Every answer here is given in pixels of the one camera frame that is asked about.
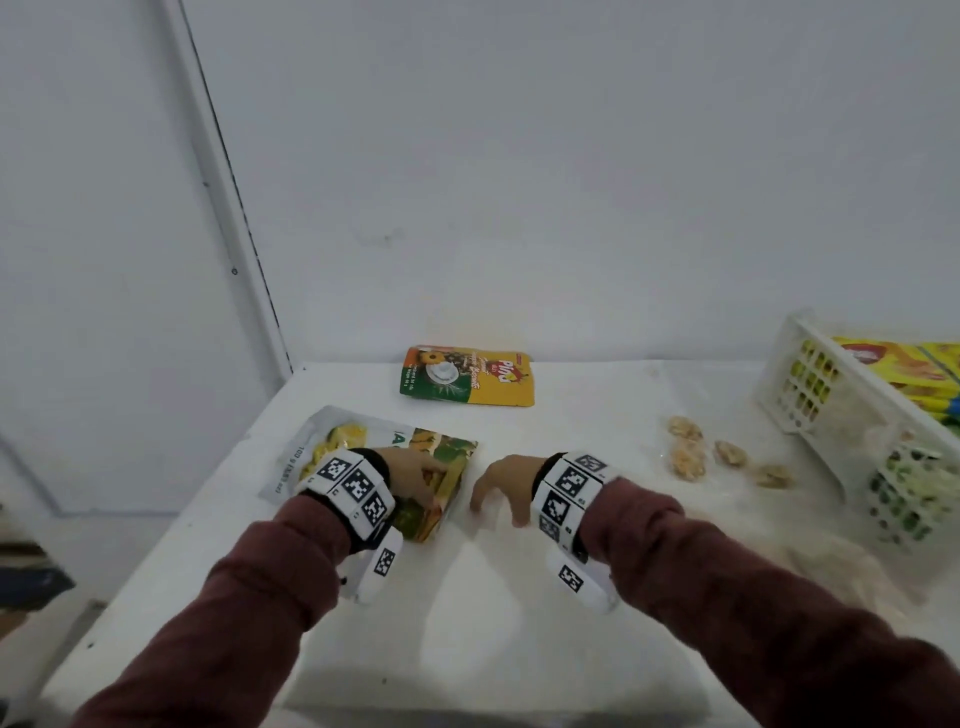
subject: right hand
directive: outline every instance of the right hand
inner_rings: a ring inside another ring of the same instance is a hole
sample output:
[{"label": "right hand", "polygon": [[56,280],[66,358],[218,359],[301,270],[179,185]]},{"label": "right hand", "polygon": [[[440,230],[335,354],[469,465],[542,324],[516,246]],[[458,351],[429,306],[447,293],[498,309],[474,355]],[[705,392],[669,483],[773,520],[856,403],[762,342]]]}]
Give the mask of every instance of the right hand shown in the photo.
[{"label": "right hand", "polygon": [[470,510],[479,513],[490,491],[500,491],[510,503],[514,526],[522,528],[530,522],[530,501],[533,499],[534,479],[545,457],[507,455],[487,468],[473,486]]}]

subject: plastic wrapper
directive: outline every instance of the plastic wrapper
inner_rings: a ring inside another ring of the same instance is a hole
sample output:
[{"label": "plastic wrapper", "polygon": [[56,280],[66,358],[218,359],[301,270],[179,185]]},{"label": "plastic wrapper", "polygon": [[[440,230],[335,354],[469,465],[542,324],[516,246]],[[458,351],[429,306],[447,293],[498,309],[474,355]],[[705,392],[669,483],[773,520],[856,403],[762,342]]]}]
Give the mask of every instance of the plastic wrapper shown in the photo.
[{"label": "plastic wrapper", "polygon": [[422,543],[440,527],[444,514],[460,491],[464,470],[476,447],[477,443],[471,440],[327,406],[303,423],[260,496],[280,505],[294,493],[301,480],[316,470],[324,455],[338,448],[419,449],[448,465],[446,473],[427,476],[426,482],[437,496],[439,509],[424,511],[412,500],[401,500],[397,504],[394,526],[408,541]]}]

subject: left hand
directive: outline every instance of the left hand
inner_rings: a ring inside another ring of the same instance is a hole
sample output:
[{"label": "left hand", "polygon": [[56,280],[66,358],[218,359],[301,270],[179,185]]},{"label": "left hand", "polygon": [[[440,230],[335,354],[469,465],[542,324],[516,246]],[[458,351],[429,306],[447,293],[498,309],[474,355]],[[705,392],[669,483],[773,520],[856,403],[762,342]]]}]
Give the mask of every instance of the left hand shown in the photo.
[{"label": "left hand", "polygon": [[412,498],[426,510],[438,507],[424,474],[446,473],[446,463],[417,449],[377,448],[375,452],[390,469],[390,492],[394,497]]}]

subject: white table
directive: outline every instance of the white table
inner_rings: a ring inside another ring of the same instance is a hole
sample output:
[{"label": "white table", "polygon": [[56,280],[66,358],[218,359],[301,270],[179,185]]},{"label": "white table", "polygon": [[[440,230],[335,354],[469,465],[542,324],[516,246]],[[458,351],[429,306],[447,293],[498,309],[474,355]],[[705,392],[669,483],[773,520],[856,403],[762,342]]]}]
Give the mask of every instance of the white table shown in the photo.
[{"label": "white table", "polygon": [[[43,693],[70,714],[114,680],[156,630],[200,589],[211,565],[252,521],[274,508],[256,493],[287,440],[325,404],[479,440],[464,491],[438,538],[408,546],[369,608],[341,603],[304,638],[278,704],[497,712],[637,713],[704,723],[749,720],[703,660],[642,614],[620,605],[589,612],[551,583],[548,542],[510,524],[502,498],[481,517],[468,508],[473,481],[511,452],[588,448],[685,506],[751,525],[829,522],[838,486],[796,439],[782,436],[751,401],[755,363],[535,364],[529,409],[412,400],[399,367],[310,365],[287,383],[207,480]],[[710,437],[787,464],[801,487],[761,492],[713,467],[708,480],[673,479],[660,458],[663,421],[686,413]],[[954,655],[952,621],[928,637]]]}]

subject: maroon sweater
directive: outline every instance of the maroon sweater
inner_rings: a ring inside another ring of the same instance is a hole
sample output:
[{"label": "maroon sweater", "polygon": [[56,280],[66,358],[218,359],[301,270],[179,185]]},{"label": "maroon sweater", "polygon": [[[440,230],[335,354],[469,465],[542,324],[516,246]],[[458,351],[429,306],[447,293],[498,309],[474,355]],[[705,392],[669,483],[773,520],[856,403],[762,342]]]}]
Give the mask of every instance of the maroon sweater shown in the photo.
[{"label": "maroon sweater", "polygon": [[[581,535],[624,600],[699,650],[762,725],[960,726],[960,675],[936,647],[898,639],[869,612],[685,518],[673,498],[616,480]],[[332,512],[292,498],[247,529],[73,728],[254,728],[302,633],[336,606],[348,549]]]}]

